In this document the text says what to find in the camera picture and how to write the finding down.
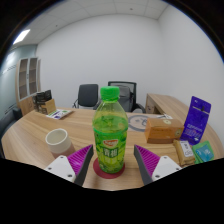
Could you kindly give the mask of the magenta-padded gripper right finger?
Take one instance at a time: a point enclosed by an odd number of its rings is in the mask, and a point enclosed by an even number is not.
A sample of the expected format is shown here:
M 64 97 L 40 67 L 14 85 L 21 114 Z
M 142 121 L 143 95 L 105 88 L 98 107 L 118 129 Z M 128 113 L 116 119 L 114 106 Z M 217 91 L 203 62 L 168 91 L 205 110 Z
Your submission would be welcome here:
M 139 145 L 134 146 L 134 156 L 145 185 L 181 170 L 169 156 L 158 156 Z

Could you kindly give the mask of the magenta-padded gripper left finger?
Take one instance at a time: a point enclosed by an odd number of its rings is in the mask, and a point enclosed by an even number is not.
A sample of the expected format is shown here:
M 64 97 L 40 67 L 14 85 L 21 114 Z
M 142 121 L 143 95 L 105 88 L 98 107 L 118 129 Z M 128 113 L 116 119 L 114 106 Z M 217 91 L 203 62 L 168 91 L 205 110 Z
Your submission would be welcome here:
M 45 170 L 82 186 L 93 154 L 93 146 L 88 145 L 68 157 L 60 155 Z

